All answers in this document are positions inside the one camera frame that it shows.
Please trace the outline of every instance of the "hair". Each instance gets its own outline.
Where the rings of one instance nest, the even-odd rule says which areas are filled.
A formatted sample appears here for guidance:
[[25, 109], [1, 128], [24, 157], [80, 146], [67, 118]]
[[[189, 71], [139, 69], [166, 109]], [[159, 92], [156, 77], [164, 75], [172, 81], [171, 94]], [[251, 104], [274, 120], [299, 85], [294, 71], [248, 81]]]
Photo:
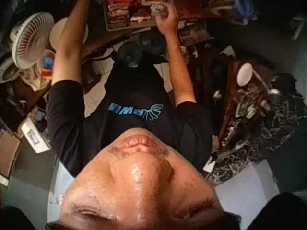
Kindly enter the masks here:
[[[206, 230], [240, 230], [240, 216], [232, 213], [225, 212], [216, 222], [209, 225], [199, 227], [198, 229]], [[46, 230], [74, 230], [67, 226], [64, 226], [58, 222], [51, 222], [46, 224]]]

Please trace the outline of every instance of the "man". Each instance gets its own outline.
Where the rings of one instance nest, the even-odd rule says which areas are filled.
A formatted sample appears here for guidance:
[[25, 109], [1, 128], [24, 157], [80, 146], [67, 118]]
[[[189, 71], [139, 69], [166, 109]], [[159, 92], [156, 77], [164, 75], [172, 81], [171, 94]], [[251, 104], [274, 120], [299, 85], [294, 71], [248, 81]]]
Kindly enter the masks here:
[[76, 179], [55, 229], [238, 227], [198, 172], [211, 153], [209, 112], [195, 101], [176, 9], [164, 5], [168, 17], [156, 22], [167, 41], [176, 108], [152, 64], [116, 62], [105, 98], [85, 119], [81, 46], [89, 0], [78, 0], [67, 20], [47, 113], [52, 148]]

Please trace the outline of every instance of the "black t-shirt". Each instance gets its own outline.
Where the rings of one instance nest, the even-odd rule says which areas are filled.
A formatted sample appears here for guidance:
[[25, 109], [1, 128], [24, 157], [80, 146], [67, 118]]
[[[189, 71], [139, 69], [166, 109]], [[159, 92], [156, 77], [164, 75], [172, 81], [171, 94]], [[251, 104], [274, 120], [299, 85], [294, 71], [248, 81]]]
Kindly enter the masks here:
[[194, 134], [193, 165], [205, 165], [211, 153], [208, 109], [192, 102], [175, 108], [153, 65], [128, 68], [115, 63], [105, 85], [106, 95], [84, 118], [83, 89], [72, 80], [51, 87], [47, 106], [51, 146], [72, 176], [124, 131], [141, 127], [181, 152], [185, 124]]

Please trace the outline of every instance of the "white fan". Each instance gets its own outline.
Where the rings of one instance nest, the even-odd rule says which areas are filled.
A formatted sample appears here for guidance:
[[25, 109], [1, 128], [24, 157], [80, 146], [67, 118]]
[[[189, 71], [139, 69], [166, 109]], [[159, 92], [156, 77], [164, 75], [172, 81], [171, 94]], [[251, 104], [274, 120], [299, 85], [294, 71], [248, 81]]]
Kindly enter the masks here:
[[53, 25], [52, 15], [41, 12], [26, 19], [18, 29], [15, 27], [12, 30], [12, 56], [18, 68], [27, 69], [37, 62], [46, 49]]

